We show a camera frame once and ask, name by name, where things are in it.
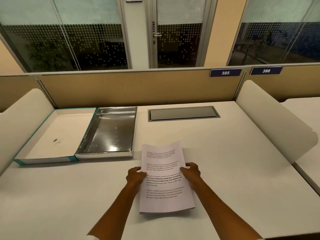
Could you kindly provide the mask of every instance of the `stainless steel tray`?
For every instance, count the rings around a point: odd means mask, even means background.
[[[98,108],[75,156],[79,160],[133,157],[137,107]]]

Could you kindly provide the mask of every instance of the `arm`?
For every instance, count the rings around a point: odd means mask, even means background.
[[[227,206],[202,180],[198,165],[186,163],[190,168],[180,170],[198,195],[204,209],[221,240],[257,240],[262,238],[248,223]]]
[[[147,175],[146,172],[137,172],[140,169],[141,167],[129,169],[126,186],[88,235],[93,235],[100,240],[121,239],[134,197]]]

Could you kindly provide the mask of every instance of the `white desk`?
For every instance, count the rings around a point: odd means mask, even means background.
[[[148,122],[147,110],[214,105],[221,118]],[[76,240],[98,221],[139,166],[141,145],[180,141],[187,162],[264,238],[320,231],[320,197],[235,102],[138,108],[134,159],[19,168],[0,177],[1,239]],[[196,208],[169,216],[139,215],[135,199],[123,233],[132,239],[214,239]]]
[[[320,97],[291,98],[282,103],[320,138]],[[320,143],[296,161],[296,169],[320,194]]]

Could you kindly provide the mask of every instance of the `blue label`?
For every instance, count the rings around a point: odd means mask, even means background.
[[[273,67],[254,67],[251,70],[250,75],[269,75],[269,74],[280,74],[282,71],[282,66]]]
[[[210,77],[214,76],[240,76],[242,68],[234,69],[212,69]]]

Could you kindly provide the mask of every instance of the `sheet of paper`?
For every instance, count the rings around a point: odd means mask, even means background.
[[[168,213],[195,207],[189,182],[180,171],[185,161],[180,143],[142,145],[140,213]]]

